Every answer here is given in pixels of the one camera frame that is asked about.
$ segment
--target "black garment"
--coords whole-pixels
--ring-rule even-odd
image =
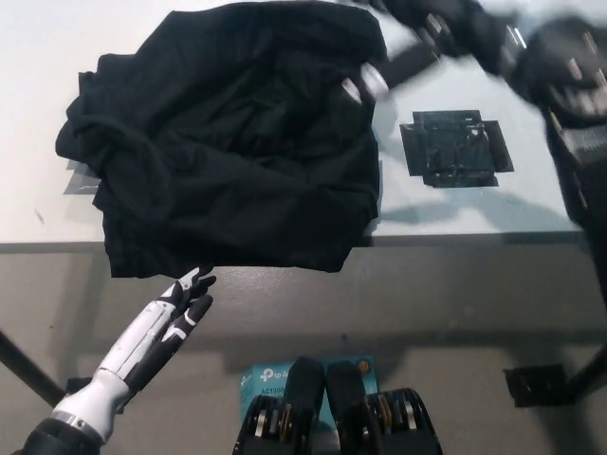
[[[323,2],[173,12],[80,78],[57,154],[101,178],[115,277],[201,263],[338,271],[377,217],[373,108],[338,95],[385,58],[376,19]]]

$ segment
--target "blue box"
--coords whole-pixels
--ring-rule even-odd
[[[369,355],[359,357],[342,357],[322,359],[324,370],[330,363],[340,362],[343,360],[351,361],[359,367],[362,373],[362,381],[367,393],[377,392],[377,378],[375,370],[375,361]],[[286,379],[288,378],[288,370],[293,365],[294,361],[284,363],[270,363],[254,365],[243,374],[240,381],[240,421],[245,420],[248,406],[253,398],[257,395],[283,396],[285,392]],[[321,413],[319,415],[318,430],[333,430],[335,431],[335,421],[331,415],[331,409],[324,393],[322,400]]]

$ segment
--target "black metal bracket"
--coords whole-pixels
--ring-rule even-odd
[[[573,405],[605,385],[607,345],[570,377],[562,365],[517,368],[505,374],[517,408]]]

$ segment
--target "table leg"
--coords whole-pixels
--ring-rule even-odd
[[[21,379],[52,408],[64,398],[65,391],[0,331],[0,362]]]
[[[607,345],[579,372],[567,379],[566,388],[573,401],[600,389],[607,376]]]

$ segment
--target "white robotic hand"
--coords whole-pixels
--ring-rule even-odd
[[[114,419],[181,347],[212,304],[212,267],[197,267],[151,301],[131,322],[90,383],[68,395],[28,437],[22,455],[92,455]]]

